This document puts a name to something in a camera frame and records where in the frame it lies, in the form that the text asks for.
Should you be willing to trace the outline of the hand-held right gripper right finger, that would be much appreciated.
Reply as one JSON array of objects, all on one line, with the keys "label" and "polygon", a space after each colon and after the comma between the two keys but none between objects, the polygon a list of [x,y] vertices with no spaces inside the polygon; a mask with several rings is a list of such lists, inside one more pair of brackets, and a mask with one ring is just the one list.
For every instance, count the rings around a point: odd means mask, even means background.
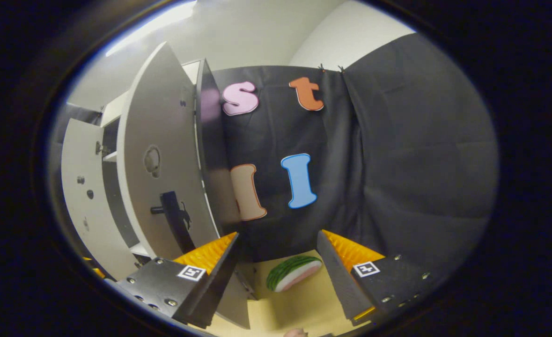
[{"label": "hand-held right gripper right finger", "polygon": [[404,255],[383,256],[327,230],[316,248],[345,317],[357,326],[383,324],[434,292],[441,276]]}]

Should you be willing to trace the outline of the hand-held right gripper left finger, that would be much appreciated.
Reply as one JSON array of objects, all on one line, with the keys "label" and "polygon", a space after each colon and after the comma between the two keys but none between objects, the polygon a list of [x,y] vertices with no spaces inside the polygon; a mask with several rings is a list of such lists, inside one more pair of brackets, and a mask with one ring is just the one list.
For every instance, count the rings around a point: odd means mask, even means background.
[{"label": "hand-held right gripper left finger", "polygon": [[230,233],[175,260],[157,257],[117,282],[117,288],[172,320],[210,326],[240,256]]}]

